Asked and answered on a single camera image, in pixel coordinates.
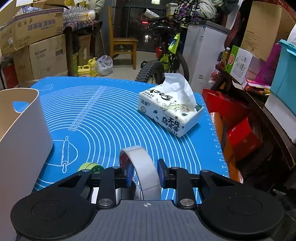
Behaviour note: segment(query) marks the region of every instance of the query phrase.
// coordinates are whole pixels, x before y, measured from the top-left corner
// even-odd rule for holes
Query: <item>tissue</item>
[[[163,84],[139,93],[138,110],[177,137],[198,123],[203,109],[181,74],[165,73]]]

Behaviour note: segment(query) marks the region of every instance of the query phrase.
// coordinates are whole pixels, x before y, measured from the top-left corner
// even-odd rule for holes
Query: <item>green tape roll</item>
[[[92,171],[92,173],[102,173],[104,171],[104,168],[97,164],[97,163],[93,163],[93,162],[86,162],[83,163],[80,168],[78,169],[78,171],[81,171],[83,169],[89,169]]]

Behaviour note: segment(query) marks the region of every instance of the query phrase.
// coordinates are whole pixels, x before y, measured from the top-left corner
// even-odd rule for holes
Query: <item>silver bolt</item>
[[[192,206],[194,204],[194,201],[192,199],[185,198],[185,199],[182,199],[180,201],[180,204],[182,206],[189,207],[189,206]]]
[[[103,198],[99,201],[99,205],[107,207],[110,206],[113,203],[113,201],[109,198]]]

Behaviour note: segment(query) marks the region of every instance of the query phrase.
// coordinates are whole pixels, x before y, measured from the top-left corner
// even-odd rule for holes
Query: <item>tissue pack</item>
[[[166,94],[162,86],[157,85],[139,93],[138,109],[151,119],[162,125],[177,137],[183,136],[195,124],[203,111],[203,107],[196,104],[193,110],[182,103],[177,94]]]

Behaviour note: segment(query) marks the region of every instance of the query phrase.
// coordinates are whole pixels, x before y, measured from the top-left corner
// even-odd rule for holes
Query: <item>blue silicone mat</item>
[[[183,167],[190,173],[210,169],[228,177],[202,96],[195,94],[196,102],[205,108],[199,123],[177,138],[137,110],[138,93],[151,86],[128,80],[83,77],[47,77],[34,84],[32,88],[39,90],[54,140],[34,190],[77,172],[84,162],[95,162],[104,168],[118,166],[120,149],[134,145],[146,149],[156,165],[163,158],[169,167]],[[200,202],[197,190],[195,195]],[[162,199],[174,199],[174,196],[175,190],[162,190]]]

